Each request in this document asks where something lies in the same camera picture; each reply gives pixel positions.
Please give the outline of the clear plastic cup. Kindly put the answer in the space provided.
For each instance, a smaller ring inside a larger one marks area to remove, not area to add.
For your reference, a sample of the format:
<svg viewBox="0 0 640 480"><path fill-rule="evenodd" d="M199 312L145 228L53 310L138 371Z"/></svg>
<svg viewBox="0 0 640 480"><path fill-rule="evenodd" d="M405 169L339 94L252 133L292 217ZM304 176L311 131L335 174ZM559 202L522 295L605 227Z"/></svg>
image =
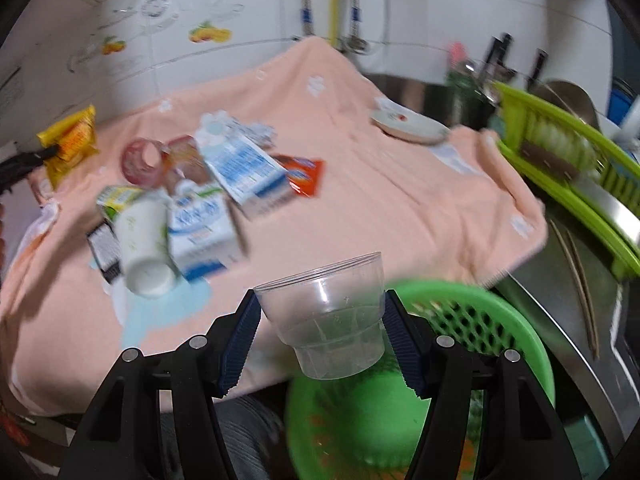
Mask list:
<svg viewBox="0 0 640 480"><path fill-rule="evenodd" d="M280 341L294 350L311 379L357 375L385 353L378 252L262 284L255 294Z"/></svg>

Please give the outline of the blue white milk carton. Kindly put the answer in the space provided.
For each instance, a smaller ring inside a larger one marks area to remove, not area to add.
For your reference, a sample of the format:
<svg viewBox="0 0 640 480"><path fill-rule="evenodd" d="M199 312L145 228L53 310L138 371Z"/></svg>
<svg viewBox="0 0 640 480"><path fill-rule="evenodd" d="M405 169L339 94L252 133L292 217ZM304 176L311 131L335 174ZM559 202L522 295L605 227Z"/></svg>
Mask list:
<svg viewBox="0 0 640 480"><path fill-rule="evenodd" d="M187 281L229 269L244 259L241 237L224 190L183 179L168 209L168 249Z"/></svg>

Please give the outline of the green dish drying rack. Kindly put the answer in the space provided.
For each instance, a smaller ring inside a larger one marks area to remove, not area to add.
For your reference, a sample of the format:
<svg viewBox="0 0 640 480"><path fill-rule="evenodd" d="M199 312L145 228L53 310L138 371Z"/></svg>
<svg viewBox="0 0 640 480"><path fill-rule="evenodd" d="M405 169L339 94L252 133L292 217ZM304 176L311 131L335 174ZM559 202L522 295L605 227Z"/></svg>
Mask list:
<svg viewBox="0 0 640 480"><path fill-rule="evenodd" d="M612 273L639 275L639 246L632 247L567 184L555 180L520 153L524 141L569 162L610 192L639 218L639 164L597 129L538 96L497 82L504 135L499 150L520 174L567 209L612 254Z"/></svg>

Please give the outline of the wooden chopstick right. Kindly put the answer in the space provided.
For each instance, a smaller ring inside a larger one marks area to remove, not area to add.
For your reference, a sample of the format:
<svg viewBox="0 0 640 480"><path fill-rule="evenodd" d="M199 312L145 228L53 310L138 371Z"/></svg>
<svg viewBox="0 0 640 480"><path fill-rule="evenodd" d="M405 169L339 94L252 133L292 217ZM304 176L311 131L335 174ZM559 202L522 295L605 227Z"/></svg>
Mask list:
<svg viewBox="0 0 640 480"><path fill-rule="evenodd" d="M584 266L582 265L582 259L580 258L579 252L577 250L574 236L570 234L569 230L565 231L565 239L568 249L568 258L570 259L570 268L572 269L574 279L576 280L579 302L582 306L582 317L585 321L588 346L593 359L597 361L598 359L600 359L600 341L598 335L596 314L594 313L594 307L591 298L591 292L587 282L586 271Z"/></svg>

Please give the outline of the pink clear plastic bottle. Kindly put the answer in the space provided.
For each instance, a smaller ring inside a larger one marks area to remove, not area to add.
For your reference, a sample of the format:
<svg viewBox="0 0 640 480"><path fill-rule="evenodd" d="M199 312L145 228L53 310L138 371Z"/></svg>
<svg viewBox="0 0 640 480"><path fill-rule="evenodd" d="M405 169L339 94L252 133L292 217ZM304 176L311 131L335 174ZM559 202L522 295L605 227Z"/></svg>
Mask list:
<svg viewBox="0 0 640 480"><path fill-rule="evenodd" d="M159 188L164 180L166 146L160 141L135 138L120 155L120 169L125 179L142 188Z"/></svg>

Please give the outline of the wooden chopstick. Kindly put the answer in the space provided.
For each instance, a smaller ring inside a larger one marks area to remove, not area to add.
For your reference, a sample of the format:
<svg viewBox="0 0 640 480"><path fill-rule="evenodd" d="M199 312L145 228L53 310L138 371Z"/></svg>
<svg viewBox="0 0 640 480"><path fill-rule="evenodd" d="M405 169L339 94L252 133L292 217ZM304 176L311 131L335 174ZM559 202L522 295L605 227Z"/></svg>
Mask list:
<svg viewBox="0 0 640 480"><path fill-rule="evenodd" d="M568 258L568 249L567 249L567 244L566 244L566 239L565 239L565 231L561 230L558 225L552 220L549 219L548 220L548 225L550 226L550 230L553 232L556 240L558 241L560 248L561 248L561 252L567 262L568 265L568 270L570 270L570 276L572 277L572 281L576 290L576 294L578 297L578 290L577 290L577 284L576 284L576 280L574 279L574 274L572 272L572 269L570 268L570 259Z"/></svg>
<svg viewBox="0 0 640 480"><path fill-rule="evenodd" d="M570 268L572 269L574 279L576 280L579 302L582 306L582 317L585 321L588 346L593 359L597 361L598 359L600 359L600 341L598 335L596 314L594 313L594 307L591 298L591 292L587 282L586 271L584 266L582 265L582 259L580 258L579 252L577 250L574 236L570 234L569 230L565 231L565 239L568 249L568 258L570 259Z"/></svg>

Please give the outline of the orange red snack wrapper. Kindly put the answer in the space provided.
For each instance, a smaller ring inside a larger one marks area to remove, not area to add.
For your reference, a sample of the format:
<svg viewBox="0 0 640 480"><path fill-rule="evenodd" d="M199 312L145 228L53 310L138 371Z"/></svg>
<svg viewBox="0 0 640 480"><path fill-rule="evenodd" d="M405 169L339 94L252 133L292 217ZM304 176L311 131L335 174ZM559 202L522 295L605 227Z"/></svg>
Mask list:
<svg viewBox="0 0 640 480"><path fill-rule="evenodd" d="M286 170L288 182L295 193L305 197L318 195L324 166L326 166L322 159L288 155L276 155L274 159Z"/></svg>

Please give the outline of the stainless steel sink counter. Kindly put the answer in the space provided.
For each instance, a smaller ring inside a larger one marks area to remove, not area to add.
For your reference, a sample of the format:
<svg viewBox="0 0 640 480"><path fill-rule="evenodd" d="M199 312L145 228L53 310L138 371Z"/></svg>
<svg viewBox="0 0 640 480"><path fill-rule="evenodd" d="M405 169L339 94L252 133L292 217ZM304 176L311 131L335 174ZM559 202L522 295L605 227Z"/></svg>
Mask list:
<svg viewBox="0 0 640 480"><path fill-rule="evenodd" d="M561 206L548 203L547 221L574 236L596 314L600 359L588 347L582 309L560 245L547 243L495 286L532 324L554 366L556 405L568 408L574 384L608 452L616 454L639 418L639 362L626 341L631 284L610 271L605 247Z"/></svg>

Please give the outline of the wooden chopstick left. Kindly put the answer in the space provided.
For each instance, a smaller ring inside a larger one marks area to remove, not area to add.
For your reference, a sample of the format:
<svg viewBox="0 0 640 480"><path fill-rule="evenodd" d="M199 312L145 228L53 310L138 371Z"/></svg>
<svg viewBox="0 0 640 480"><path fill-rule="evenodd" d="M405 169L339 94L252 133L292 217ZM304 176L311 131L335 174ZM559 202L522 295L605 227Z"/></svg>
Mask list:
<svg viewBox="0 0 640 480"><path fill-rule="evenodd" d="M574 274L572 272L572 269L570 268L570 259L568 258L568 249L567 249L567 244L566 244L566 239L565 239L565 231L561 230L558 225L552 220L549 219L548 220L548 225L550 226L550 230L553 232L556 240L558 241L560 248L561 248L561 252L567 262L568 265L568 270L570 270L570 276L572 277L572 281L576 290L576 294L578 297L578 290L577 290L577 284L576 284L576 280L574 279Z"/></svg>

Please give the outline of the yellow green juice carton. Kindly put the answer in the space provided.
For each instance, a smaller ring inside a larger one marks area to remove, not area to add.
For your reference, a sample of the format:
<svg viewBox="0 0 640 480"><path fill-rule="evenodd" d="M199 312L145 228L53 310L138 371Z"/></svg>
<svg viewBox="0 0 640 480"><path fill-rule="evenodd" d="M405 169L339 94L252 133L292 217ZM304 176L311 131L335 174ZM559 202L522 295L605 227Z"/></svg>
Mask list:
<svg viewBox="0 0 640 480"><path fill-rule="evenodd" d="M110 185L96 198L96 206L102 217L113 223L116 217L146 193L144 188L132 185Z"/></svg>

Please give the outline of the yellow snack packet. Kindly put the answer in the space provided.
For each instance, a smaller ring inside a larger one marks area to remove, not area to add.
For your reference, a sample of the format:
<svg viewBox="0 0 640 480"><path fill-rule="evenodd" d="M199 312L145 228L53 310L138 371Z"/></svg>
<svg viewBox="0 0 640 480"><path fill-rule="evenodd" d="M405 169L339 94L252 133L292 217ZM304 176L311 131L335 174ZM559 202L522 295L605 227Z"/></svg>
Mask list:
<svg viewBox="0 0 640 480"><path fill-rule="evenodd" d="M44 150L54 151L44 161L44 166L50 185L56 190L83 160L99 153L96 147L96 109L90 104L42 130L37 139Z"/></svg>

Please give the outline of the green plastic trash basket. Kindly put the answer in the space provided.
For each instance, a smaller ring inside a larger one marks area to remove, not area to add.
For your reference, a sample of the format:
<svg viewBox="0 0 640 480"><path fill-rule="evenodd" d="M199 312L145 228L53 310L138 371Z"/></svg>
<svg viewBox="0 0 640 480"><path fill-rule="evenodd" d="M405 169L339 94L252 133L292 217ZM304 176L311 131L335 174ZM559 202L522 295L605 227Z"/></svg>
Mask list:
<svg viewBox="0 0 640 480"><path fill-rule="evenodd" d="M555 397L548 354L533 326L510 304L476 286L412 280L394 289L410 314L469 351L515 350L548 398ZM292 381L286 443L302 479L401 479L416 452L430 404L407 387L393 350L352 377Z"/></svg>

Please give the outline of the black white small box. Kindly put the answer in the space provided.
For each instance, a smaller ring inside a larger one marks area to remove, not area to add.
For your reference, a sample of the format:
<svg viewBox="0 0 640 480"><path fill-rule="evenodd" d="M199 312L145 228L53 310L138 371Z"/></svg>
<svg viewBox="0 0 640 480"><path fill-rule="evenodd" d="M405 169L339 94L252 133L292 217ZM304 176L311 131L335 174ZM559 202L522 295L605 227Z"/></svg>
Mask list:
<svg viewBox="0 0 640 480"><path fill-rule="evenodd" d="M86 239L102 278L112 284L120 275L120 252L110 224L101 222L86 234Z"/></svg>

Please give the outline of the dark green utensil holder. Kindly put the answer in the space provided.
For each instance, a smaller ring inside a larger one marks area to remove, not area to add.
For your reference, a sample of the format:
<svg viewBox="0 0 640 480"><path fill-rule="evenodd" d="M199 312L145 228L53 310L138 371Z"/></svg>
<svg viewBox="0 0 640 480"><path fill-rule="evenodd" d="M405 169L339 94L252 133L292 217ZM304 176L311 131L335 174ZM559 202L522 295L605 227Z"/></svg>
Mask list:
<svg viewBox="0 0 640 480"><path fill-rule="evenodd" d="M461 42L450 44L448 63L446 86L450 93L450 124L476 131L486 128L495 105L480 88L476 64L468 57Z"/></svg>

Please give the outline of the white paper cup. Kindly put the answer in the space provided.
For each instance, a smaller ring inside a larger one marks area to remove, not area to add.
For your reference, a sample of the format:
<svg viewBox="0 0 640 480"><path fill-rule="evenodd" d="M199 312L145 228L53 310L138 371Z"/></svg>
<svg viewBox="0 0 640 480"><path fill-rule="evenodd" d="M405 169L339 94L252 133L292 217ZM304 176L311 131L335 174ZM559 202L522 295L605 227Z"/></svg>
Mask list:
<svg viewBox="0 0 640 480"><path fill-rule="evenodd" d="M149 298L169 292L177 273L168 250L166 203L137 200L116 218L114 232L120 270L130 292Z"/></svg>

